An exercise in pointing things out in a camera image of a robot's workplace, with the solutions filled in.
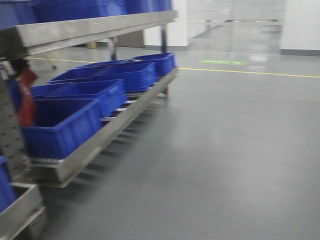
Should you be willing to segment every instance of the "white wall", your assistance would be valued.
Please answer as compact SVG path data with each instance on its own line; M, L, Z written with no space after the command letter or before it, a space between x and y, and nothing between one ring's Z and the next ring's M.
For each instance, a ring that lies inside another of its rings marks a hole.
M320 0L288 0L280 48L320 50Z
M172 0L173 9L178 10L177 22L168 24L168 46L188 46L187 0ZM160 46L160 27L144 30L144 45Z

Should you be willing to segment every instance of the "blue plastic crate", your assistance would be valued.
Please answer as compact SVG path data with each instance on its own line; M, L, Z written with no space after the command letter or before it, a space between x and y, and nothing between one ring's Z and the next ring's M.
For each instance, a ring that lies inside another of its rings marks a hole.
M83 69L83 68L91 68L91 67L108 67L108 66L114 66L117 64L126 64L130 62L133 62L133 60L128 59L128 60L116 60L116 61L102 61L102 62L96 62L96 63L77 66L76 68Z
M31 0L0 0L0 29L37 22Z
M17 199L17 196L10 184L5 162L6 158L4 156L0 156L0 213Z
M93 81L123 79L126 93L147 91L157 81L154 63L115 65L93 77Z
M64 159L102 127L96 99L34 102L35 126L21 128L32 157Z
M136 56L133 59L140 61L139 63L155 63L155 70L158 78L164 77L176 67L176 59L173 52Z
M35 10L42 23L127 14L124 0L37 0Z
M40 23L86 18L84 0L44 0L34 9Z
M87 18L119 16L127 14L124 0L87 0Z
M48 85L39 85L32 87L32 97L34 100L44 99L47 95L52 92L59 90L65 86L68 86L72 83L59 83L59 84L48 84Z
M15 79L7 79L6 83L11 95L14 110L17 112L22 104L22 94L19 88L19 82Z
M93 66L86 68L74 68L59 76L51 79L49 84L61 84L61 83L83 83L89 82L90 78L100 71L103 71L107 66Z
M47 97L50 99L98 99L101 118L110 116L127 101L123 80L74 83Z
M124 0L128 14L142 14L158 11L158 0Z
M157 0L158 1L158 11L171 11L172 0Z

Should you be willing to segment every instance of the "metal rack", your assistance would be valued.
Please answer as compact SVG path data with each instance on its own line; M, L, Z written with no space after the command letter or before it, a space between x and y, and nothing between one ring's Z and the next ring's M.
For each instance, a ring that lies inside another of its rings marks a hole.
M0 61L111 39L111 60L117 59L117 36L161 26L162 52L167 52L167 24L178 17L177 11L99 17L60 22L18 25L0 30ZM150 90L129 94L128 101L105 126L66 159L57 164L34 163L27 155L15 111L0 65L0 147L19 198L0 214L0 239L10 240L20 232L34 239L46 224L42 197L35 184L63 188L67 186L103 149L114 140L159 93L168 93L168 85L178 70L161 78Z

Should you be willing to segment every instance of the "industrial cart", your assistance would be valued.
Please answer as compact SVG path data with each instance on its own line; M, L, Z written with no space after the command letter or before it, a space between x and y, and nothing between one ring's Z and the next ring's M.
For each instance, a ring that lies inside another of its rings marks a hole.
M0 61L25 58L55 50L109 38L111 60L117 59L117 36L161 26L161 51L167 52L167 24L178 13L148 12L121 16L88 18L60 22L18 25L0 31ZM24 231L36 238L46 224L45 208L38 184L63 188L114 140L160 93L168 94L168 85L175 79L175 68L150 90L128 94L129 101L112 117L102 119L105 126L63 160L31 159L26 151L13 103L0 65L0 146L7 158L12 184L19 198L0 213L0 239L10 240Z

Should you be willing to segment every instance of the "stainless steel shelf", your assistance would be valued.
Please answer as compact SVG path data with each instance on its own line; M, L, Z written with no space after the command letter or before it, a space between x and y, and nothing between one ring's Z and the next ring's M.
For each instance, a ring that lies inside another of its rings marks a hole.
M159 94L165 93L168 85L176 78L178 69L175 68L163 77L150 90L137 95L137 99L111 120L94 136L76 149L58 164L34 163L31 165L32 176L37 183L64 188L125 129Z
M22 231L35 239L47 224L38 186L13 183L18 199L0 213L0 240L12 240Z
M0 31L0 60L23 58L174 22L178 12L158 11L18 25Z

